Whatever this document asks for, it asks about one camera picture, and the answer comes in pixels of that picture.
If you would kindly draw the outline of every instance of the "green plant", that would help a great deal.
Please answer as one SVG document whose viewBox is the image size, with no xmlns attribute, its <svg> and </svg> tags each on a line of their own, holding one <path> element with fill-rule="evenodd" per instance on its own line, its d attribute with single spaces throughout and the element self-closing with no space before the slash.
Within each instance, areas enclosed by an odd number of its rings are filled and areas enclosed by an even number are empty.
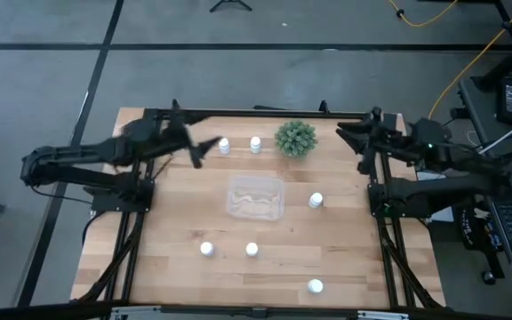
<svg viewBox="0 0 512 320">
<path fill-rule="evenodd" d="M 316 128 L 301 120 L 282 124 L 276 132 L 276 145 L 286 156 L 305 156 L 316 144 Z"/>
</svg>

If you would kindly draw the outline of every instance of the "yellow cable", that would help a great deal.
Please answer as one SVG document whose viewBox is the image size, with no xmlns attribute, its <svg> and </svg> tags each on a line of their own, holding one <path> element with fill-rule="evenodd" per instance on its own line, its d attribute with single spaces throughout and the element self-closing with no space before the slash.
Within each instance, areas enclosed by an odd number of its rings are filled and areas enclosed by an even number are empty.
<svg viewBox="0 0 512 320">
<path fill-rule="evenodd" d="M 491 42 L 485 46 L 485 48 L 479 53 L 477 54 L 477 56 L 471 61 L 469 62 L 469 64 L 463 69 L 461 70 L 461 72 L 453 79 L 453 81 L 445 88 L 445 90 L 442 92 L 442 94 L 440 94 L 440 97 L 436 100 L 436 103 L 434 103 L 434 107 L 432 107 L 432 109 L 430 110 L 430 113 L 428 115 L 428 119 L 431 119 L 432 118 L 432 115 L 434 115 L 434 111 L 436 111 L 436 108 L 437 108 L 437 105 L 440 103 L 440 101 L 444 98 L 445 94 L 448 93 L 448 91 L 451 90 L 451 88 L 456 84 L 458 83 L 458 81 L 460 80 L 461 76 L 463 76 L 463 74 L 466 73 L 466 71 L 468 71 L 469 68 L 471 68 L 478 60 L 479 58 L 481 58 L 484 53 L 489 50 L 489 48 L 491 48 L 491 46 L 503 35 L 503 33 L 505 33 L 505 29 L 502 29 L 501 32 L 499 32 L 494 38 L 493 40 L 491 40 Z"/>
<path fill-rule="evenodd" d="M 388 0 L 393 7 L 395 7 L 396 11 L 400 11 L 400 8 L 398 8 L 398 6 L 395 4 L 395 2 L 393 0 Z M 442 12 L 440 12 L 440 14 L 438 14 L 437 16 L 435 16 L 434 18 L 426 21 L 426 22 L 422 22 L 422 23 L 411 23 L 410 21 L 408 21 L 408 19 L 406 19 L 406 16 L 404 16 L 403 13 L 400 14 L 400 17 L 402 18 L 402 20 L 404 20 L 404 22 L 406 22 L 406 24 L 408 24 L 410 27 L 415 27 L 415 28 L 421 28 L 421 27 L 424 27 L 438 19 L 440 19 L 441 16 L 444 15 L 444 13 L 448 12 L 448 10 L 450 10 L 454 4 L 456 4 L 458 2 L 458 0 L 453 0 L 453 2 L 447 6 L 447 8 L 445 8 Z"/>
</svg>

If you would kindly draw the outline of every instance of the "plastic tub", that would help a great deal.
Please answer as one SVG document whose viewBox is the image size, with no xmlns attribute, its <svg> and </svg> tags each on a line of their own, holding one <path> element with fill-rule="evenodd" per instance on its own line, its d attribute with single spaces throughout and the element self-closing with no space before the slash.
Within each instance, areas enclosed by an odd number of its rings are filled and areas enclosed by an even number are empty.
<svg viewBox="0 0 512 320">
<path fill-rule="evenodd" d="M 237 218 L 278 220 L 284 214 L 284 182 L 236 176 L 228 186 L 227 212 Z"/>
</svg>

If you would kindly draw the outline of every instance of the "tripod leg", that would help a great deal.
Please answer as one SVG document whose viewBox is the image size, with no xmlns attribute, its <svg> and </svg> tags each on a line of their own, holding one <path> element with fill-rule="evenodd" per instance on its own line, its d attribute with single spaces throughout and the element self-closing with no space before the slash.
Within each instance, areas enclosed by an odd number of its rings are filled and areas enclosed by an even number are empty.
<svg viewBox="0 0 512 320">
<path fill-rule="evenodd" d="M 215 10 L 217 10 L 221 4 L 224 4 L 226 3 L 227 0 L 220 0 L 218 3 L 216 3 L 212 8 L 211 10 L 209 10 L 209 12 L 214 12 Z"/>
<path fill-rule="evenodd" d="M 250 5 L 248 5 L 248 4 L 245 4 L 245 3 L 244 3 L 244 1 L 242 1 L 242 0 L 238 0 L 237 2 L 238 2 L 240 5 L 242 5 L 246 10 L 248 10 L 248 11 L 252 11 L 251 6 L 250 6 Z"/>
</svg>

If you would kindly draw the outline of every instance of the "wooden table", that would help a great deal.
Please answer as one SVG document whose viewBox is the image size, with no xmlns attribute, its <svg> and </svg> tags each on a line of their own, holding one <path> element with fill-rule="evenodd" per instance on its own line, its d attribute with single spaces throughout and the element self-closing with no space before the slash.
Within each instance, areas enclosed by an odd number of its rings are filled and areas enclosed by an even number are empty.
<svg viewBox="0 0 512 320">
<path fill-rule="evenodd" d="M 143 108 L 121 108 L 114 134 Z M 336 119 L 307 119 L 319 143 L 306 159 L 282 156 L 274 146 L 277 128 L 288 119 L 212 117 L 191 127 L 195 140 L 222 135 L 231 152 L 212 150 L 204 167 L 192 167 L 188 153 L 175 155 L 156 181 L 155 199 L 146 216 L 134 275 L 131 302 L 205 306 L 316 308 L 388 308 L 379 235 L 366 194 L 367 176 L 356 170 L 359 158 L 335 133 Z M 404 128 L 402 117 L 398 127 Z M 262 151 L 250 152 L 259 136 Z M 158 168 L 166 158 L 156 161 Z M 393 176 L 415 179 L 412 168 L 390 161 Z M 228 184 L 237 175 L 284 181 L 284 216 L 277 221 L 243 220 L 225 209 Z M 311 209 L 314 192 L 324 207 Z M 72 297 L 90 289 L 114 251 L 120 213 L 109 212 L 88 230 Z M 432 297 L 444 296 L 428 231 L 417 220 L 402 219 L 412 271 Z M 216 251 L 207 258 L 203 241 Z M 260 247 L 246 257 L 246 244 Z M 119 297 L 124 268 L 116 285 Z M 311 294 L 306 283 L 318 278 L 324 291 Z M 399 300 L 404 304 L 395 266 Z"/>
</svg>

